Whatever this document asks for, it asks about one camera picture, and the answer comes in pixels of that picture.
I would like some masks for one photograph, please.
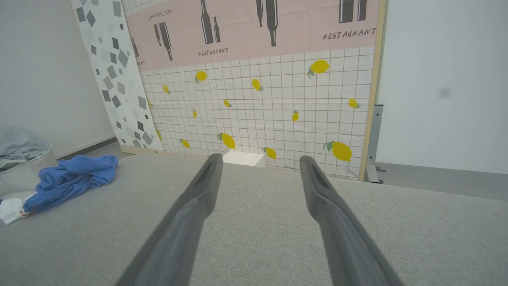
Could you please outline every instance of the blue garment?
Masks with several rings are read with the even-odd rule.
[[[113,155],[99,158],[75,156],[71,160],[60,160],[58,166],[39,171],[41,182],[37,193],[26,200],[26,212],[37,208],[38,212],[57,206],[66,200],[81,195],[88,189],[109,184],[115,177],[118,159]]]

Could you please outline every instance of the bottle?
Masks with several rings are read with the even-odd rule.
[[[155,36],[157,37],[157,41],[159,42],[159,46],[161,45],[161,37],[159,36],[157,24],[153,25],[153,28],[155,29]]]
[[[263,0],[256,0],[256,6],[258,8],[259,26],[263,26]]]
[[[210,16],[206,12],[205,0],[201,0],[201,27],[203,28],[205,44],[213,44],[212,25],[210,24]]]
[[[213,26],[213,30],[215,31],[215,42],[220,42],[220,32],[219,32],[219,26],[217,25],[217,17],[213,18],[213,22],[215,25]]]
[[[358,21],[364,21],[367,15],[367,0],[358,0]]]
[[[169,40],[168,27],[166,26],[166,22],[159,23],[159,28],[161,29],[162,41],[164,42],[164,46],[168,51],[169,60],[173,60],[173,56],[171,55],[171,41]]]
[[[134,50],[134,54],[136,55],[136,57],[139,57],[138,47],[136,47],[136,43],[134,42],[134,38],[131,38],[131,42],[132,42],[132,49]]]
[[[354,0],[339,0],[339,23],[352,22],[354,8]]]
[[[278,11],[277,11],[277,0],[266,0],[266,26],[270,31],[270,39],[272,41],[272,47],[275,47],[277,26],[279,24]]]

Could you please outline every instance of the floor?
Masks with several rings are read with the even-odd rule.
[[[87,156],[99,157],[112,154],[122,159],[132,154],[123,153],[118,142],[106,145]],[[379,178],[386,185],[462,194],[508,202],[508,175],[439,169],[418,166],[377,163],[382,170]]]

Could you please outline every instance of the gray tabletop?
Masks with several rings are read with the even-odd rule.
[[[131,156],[110,185],[0,226],[0,284],[114,284],[204,161]],[[506,202],[330,181],[407,285],[506,285]],[[225,164],[190,282],[331,285],[300,174]]]

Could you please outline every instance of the white laundry basket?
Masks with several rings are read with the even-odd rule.
[[[39,171],[48,166],[56,166],[55,154],[52,146],[41,156],[26,163],[17,165],[0,173],[0,199],[26,198],[26,194],[33,194],[41,179]]]

